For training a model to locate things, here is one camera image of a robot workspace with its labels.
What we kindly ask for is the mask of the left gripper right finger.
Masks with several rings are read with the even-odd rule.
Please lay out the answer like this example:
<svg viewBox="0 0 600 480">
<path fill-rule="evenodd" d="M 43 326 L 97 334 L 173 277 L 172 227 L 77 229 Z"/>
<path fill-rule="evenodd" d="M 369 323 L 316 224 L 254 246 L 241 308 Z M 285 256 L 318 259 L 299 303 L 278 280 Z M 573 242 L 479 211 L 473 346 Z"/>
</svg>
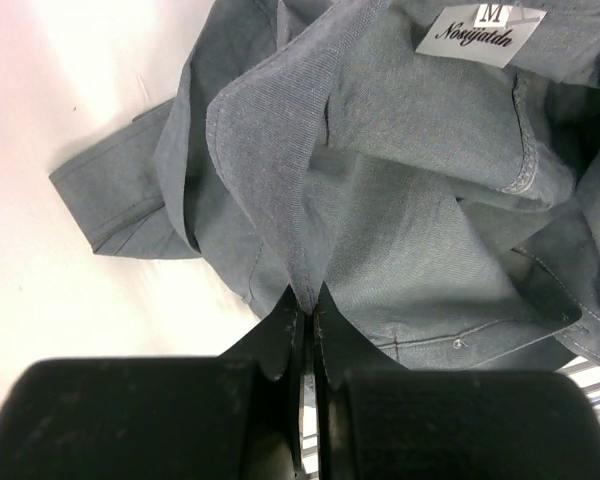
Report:
<svg viewBox="0 0 600 480">
<path fill-rule="evenodd" d="M 322 289 L 312 315 L 323 479 L 600 479 L 600 424 L 568 377 L 413 371 Z"/>
</svg>

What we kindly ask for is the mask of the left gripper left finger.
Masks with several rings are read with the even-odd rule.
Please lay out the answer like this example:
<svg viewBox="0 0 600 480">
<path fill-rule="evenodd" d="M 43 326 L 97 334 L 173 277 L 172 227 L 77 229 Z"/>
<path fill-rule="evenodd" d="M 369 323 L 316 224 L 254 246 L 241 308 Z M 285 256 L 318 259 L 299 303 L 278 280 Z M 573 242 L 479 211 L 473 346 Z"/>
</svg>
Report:
<svg viewBox="0 0 600 480">
<path fill-rule="evenodd" d="M 0 409 L 0 479 L 300 479 L 291 291 L 216 357 L 52 359 Z"/>
</svg>

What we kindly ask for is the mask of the grey button shirt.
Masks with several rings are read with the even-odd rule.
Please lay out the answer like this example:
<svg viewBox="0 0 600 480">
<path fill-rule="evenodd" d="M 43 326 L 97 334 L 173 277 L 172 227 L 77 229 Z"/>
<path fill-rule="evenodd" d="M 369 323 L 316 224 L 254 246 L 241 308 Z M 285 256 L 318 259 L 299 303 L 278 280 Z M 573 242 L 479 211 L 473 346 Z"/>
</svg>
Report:
<svg viewBox="0 0 600 480">
<path fill-rule="evenodd" d="M 322 287 L 411 369 L 600 366 L 600 1 L 218 1 L 50 179 L 100 255 Z"/>
</svg>

